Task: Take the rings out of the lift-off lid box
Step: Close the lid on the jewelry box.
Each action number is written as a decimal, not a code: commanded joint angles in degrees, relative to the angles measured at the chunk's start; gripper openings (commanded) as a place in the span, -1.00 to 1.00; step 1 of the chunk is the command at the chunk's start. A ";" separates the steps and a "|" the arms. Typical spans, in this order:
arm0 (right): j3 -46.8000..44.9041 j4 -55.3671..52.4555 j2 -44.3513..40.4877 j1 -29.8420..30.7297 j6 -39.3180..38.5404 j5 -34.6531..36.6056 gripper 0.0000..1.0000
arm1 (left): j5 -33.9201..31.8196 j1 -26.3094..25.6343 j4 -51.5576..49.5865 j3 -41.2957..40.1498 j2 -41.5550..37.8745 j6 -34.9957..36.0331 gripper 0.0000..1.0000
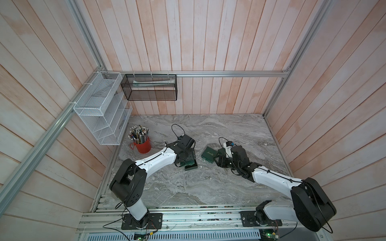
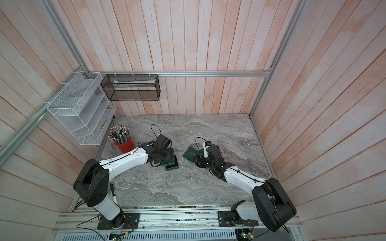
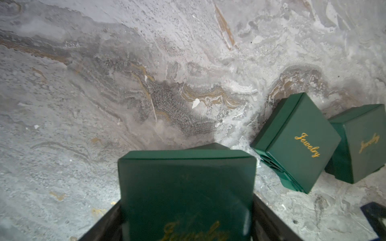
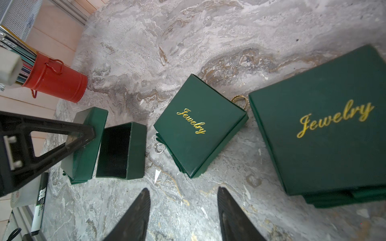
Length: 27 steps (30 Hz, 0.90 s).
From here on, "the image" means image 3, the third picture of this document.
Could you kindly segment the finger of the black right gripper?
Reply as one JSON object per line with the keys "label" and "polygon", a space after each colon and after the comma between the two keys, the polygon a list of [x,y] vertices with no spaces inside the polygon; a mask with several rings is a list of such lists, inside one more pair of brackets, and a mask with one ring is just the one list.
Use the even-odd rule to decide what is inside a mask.
{"label": "finger of the black right gripper", "polygon": [[363,205],[360,209],[378,236],[378,238],[374,239],[374,241],[385,241],[386,207],[376,202],[370,202]]}

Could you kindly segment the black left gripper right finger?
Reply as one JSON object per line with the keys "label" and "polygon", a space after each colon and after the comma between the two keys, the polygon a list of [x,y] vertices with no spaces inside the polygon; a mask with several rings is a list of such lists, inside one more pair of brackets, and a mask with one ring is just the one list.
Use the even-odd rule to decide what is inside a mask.
{"label": "black left gripper right finger", "polygon": [[253,195],[253,241],[302,241],[256,194]]}

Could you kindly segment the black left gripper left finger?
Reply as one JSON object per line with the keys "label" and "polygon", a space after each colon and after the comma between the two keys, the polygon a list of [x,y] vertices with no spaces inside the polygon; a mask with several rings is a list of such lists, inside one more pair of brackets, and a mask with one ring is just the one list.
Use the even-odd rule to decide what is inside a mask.
{"label": "black left gripper left finger", "polygon": [[118,201],[80,241],[122,241],[122,211],[121,201]]}

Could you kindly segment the small green box lid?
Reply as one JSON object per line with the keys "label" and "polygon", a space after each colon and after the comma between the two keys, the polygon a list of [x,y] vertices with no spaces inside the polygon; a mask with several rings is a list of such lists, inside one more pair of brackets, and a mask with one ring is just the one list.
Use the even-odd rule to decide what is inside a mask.
{"label": "small green box lid", "polygon": [[352,107],[328,119],[341,137],[325,167],[336,179],[355,184],[386,163],[384,104]]}

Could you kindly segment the large green jewelry box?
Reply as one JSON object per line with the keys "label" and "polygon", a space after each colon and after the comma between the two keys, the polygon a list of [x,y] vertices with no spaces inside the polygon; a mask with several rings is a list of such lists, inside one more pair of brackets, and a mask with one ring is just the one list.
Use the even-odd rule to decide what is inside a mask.
{"label": "large green jewelry box", "polygon": [[290,190],[310,193],[341,137],[305,93],[282,99],[251,148]]}

